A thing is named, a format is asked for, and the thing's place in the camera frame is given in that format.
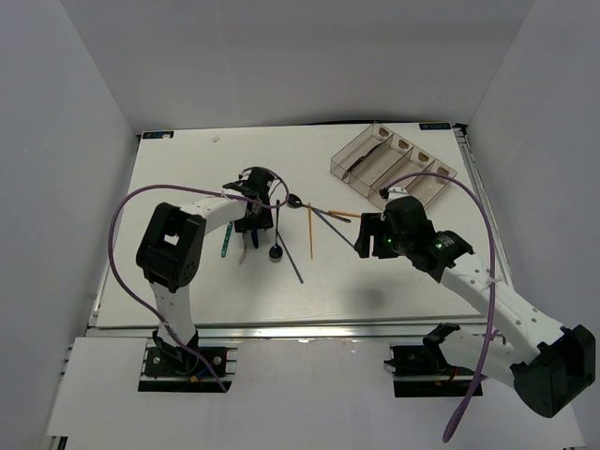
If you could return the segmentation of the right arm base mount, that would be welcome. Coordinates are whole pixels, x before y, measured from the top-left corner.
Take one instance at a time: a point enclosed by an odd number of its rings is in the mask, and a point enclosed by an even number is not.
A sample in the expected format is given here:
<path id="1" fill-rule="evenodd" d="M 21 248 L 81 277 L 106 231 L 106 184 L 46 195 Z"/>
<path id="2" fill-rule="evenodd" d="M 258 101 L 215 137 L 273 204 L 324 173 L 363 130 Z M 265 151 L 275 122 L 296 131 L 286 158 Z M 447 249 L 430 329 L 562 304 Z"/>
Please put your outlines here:
<path id="1" fill-rule="evenodd" d="M 390 357 L 383 366 L 393 376 L 396 398 L 461 398 L 473 380 L 473 372 L 451 366 L 442 356 L 440 345 L 457 324 L 443 322 L 428 333 L 419 345 L 390 347 Z"/>

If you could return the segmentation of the black steak knife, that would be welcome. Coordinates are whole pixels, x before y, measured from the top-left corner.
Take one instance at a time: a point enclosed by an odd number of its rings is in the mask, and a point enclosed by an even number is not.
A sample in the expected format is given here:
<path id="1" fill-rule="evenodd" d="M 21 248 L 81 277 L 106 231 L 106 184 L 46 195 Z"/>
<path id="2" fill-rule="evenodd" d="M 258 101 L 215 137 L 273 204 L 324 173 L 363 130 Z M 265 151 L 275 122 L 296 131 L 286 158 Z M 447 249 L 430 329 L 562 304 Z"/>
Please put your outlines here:
<path id="1" fill-rule="evenodd" d="M 357 169 L 367 158 L 369 158 L 372 154 L 374 154 L 381 147 L 385 146 L 385 142 L 381 142 L 376 144 L 374 147 L 369 149 L 366 154 L 359 157 L 342 175 L 341 181 L 345 182 L 351 175 L 351 173 Z"/>

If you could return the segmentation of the blue knife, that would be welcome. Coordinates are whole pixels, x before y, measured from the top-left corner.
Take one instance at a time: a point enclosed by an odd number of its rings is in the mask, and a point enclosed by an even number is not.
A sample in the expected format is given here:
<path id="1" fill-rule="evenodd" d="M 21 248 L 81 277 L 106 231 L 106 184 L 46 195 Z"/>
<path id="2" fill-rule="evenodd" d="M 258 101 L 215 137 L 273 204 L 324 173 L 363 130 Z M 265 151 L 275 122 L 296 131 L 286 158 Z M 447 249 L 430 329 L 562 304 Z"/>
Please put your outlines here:
<path id="1" fill-rule="evenodd" d="M 250 231 L 250 239 L 251 239 L 252 246 L 255 249 L 258 249 L 260 247 L 260 242 L 259 242 L 258 231 L 256 229 Z"/>

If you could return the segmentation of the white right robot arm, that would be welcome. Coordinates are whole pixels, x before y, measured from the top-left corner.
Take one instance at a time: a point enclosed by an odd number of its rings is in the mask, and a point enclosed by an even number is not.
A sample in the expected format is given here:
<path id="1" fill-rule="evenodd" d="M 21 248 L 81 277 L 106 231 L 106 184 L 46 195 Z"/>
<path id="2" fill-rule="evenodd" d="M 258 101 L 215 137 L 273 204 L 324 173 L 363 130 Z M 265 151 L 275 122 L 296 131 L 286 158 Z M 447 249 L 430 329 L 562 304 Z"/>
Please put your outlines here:
<path id="1" fill-rule="evenodd" d="M 579 324 L 552 319 L 491 275 L 473 247 L 452 231 L 437 231 L 412 196 L 361 216 L 354 244 L 362 258 L 406 257 L 484 314 L 506 337 L 488 347 L 482 372 L 513 388 L 535 413 L 551 418 L 595 381 L 596 340 Z"/>

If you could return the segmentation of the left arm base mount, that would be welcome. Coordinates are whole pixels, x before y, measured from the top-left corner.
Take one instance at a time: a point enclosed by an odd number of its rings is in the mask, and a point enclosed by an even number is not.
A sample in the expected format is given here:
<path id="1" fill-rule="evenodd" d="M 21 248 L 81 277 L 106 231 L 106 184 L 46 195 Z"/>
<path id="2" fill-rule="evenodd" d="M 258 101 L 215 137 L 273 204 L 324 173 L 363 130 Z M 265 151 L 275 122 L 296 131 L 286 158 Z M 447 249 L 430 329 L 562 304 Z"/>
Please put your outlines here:
<path id="1" fill-rule="evenodd" d="M 236 371 L 237 349 L 198 345 L 194 337 L 188 346 L 165 343 L 158 331 L 152 335 L 143 354 L 138 391 L 146 393 L 226 393 Z"/>

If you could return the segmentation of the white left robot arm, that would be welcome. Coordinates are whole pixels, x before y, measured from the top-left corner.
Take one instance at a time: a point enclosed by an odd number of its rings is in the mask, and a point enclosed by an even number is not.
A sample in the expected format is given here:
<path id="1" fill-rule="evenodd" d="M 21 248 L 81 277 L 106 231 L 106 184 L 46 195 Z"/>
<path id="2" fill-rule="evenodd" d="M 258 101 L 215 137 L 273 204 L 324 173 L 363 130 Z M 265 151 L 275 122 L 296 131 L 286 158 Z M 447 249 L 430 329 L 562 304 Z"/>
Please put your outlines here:
<path id="1" fill-rule="evenodd" d="M 269 192 L 276 177 L 264 168 L 223 186 L 216 197 L 184 206 L 163 202 L 151 217 L 137 251 L 155 296 L 161 325 L 154 333 L 157 347 L 176 373 L 187 374 L 198 363 L 198 335 L 191 318 L 189 284 L 195 278 L 207 234 L 228 224 L 241 234 L 273 228 Z"/>

